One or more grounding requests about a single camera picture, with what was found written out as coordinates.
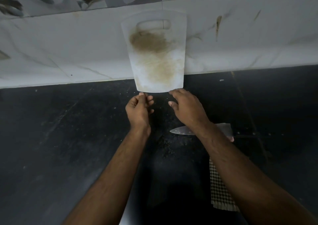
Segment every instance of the wall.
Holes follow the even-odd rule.
[[[185,74],[318,62],[318,0],[164,0],[2,19],[0,88],[133,78],[120,22],[157,9],[187,14]]]

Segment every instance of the white cutting board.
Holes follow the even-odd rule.
[[[187,15],[142,12],[121,23],[137,90],[163,93],[183,87]]]

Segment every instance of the grout line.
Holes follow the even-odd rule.
[[[243,93],[242,93],[242,90],[241,90],[241,88],[239,87],[239,84],[238,84],[238,82],[237,82],[237,80],[236,80],[236,78],[235,78],[235,74],[234,74],[233,71],[231,71],[231,74],[232,74],[232,77],[233,77],[234,82],[235,82],[235,84],[236,84],[236,88],[237,88],[237,90],[238,90],[238,93],[239,93],[240,96],[241,96],[241,99],[242,99],[244,108],[245,108],[245,110],[246,110],[246,112],[247,112],[247,115],[248,115],[250,121],[251,121],[253,131],[257,134],[258,132],[257,132],[256,125],[255,125],[254,120],[253,120],[253,118],[252,118],[251,112],[250,112],[250,111],[248,110],[248,108],[247,108],[247,104],[246,104],[244,95],[243,95]],[[264,148],[263,142],[262,142],[262,140],[261,140],[259,137],[257,137],[257,140],[258,140],[258,142],[259,142],[259,145],[260,145],[260,147],[261,147],[261,150],[262,150],[262,152],[263,152],[263,155],[264,155],[264,157],[265,157],[265,159],[266,159],[266,164],[268,164],[268,156],[267,156],[267,154],[266,154],[266,150],[265,150],[265,148]]]

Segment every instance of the person's right hand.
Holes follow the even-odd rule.
[[[173,101],[169,101],[168,104],[175,111],[177,118],[192,131],[210,122],[196,96],[183,88],[172,90],[169,94],[178,101],[178,104]]]

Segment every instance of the cloth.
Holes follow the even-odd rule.
[[[219,173],[217,172],[212,160],[210,159],[210,181],[211,181],[211,203],[213,207],[226,211],[239,212],[229,191],[224,185]]]

